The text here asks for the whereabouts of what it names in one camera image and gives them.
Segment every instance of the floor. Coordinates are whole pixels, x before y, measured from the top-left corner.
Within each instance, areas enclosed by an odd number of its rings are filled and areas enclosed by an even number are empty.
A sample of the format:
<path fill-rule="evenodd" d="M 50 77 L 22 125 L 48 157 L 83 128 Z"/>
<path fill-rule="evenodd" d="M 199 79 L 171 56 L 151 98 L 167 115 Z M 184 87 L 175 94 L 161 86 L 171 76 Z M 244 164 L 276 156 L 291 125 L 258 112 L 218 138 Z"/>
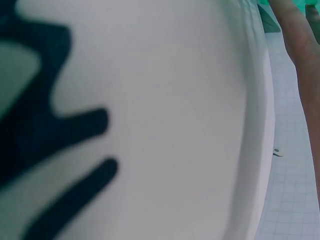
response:
<path fill-rule="evenodd" d="M 264 208 L 255 240 L 320 240 L 319 207 L 307 125 L 295 68 L 281 33 L 267 33 L 274 101 L 274 146 Z"/>

